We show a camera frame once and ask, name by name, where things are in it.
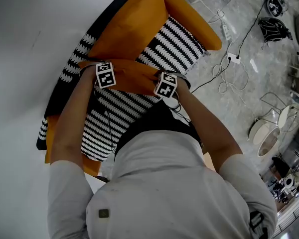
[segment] person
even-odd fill
[[[48,187],[52,239],[273,235],[277,209],[269,190],[230,132],[181,78],[176,91],[192,125],[174,119],[158,102],[122,135],[112,180],[93,195],[80,148],[94,81],[90,66],[57,123]],[[204,165],[200,140],[216,172]]]

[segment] black backpack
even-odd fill
[[[258,21],[258,25],[264,35],[265,42],[281,41],[286,37],[290,40],[293,39],[285,24],[283,24],[279,19],[273,17],[261,18]]]

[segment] railing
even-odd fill
[[[299,206],[297,209],[295,209],[290,215],[286,218],[284,218],[284,221],[279,223],[276,227],[276,231],[274,233],[273,237],[278,236],[281,232],[283,232],[287,227],[289,227],[296,219],[299,218]]]

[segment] forearm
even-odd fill
[[[93,68],[86,69],[60,115],[52,145],[51,163],[69,160],[82,167],[81,142],[94,71]]]
[[[178,94],[179,101],[209,152],[216,171],[227,158],[242,153],[228,129],[192,93],[183,91]]]

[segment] t-shirt sleeve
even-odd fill
[[[277,225],[274,198],[244,155],[229,157],[219,170],[246,201],[250,212],[250,232],[253,238],[271,238]]]
[[[93,196],[83,170],[59,160],[50,166],[48,230],[52,239],[88,238],[86,207]]]

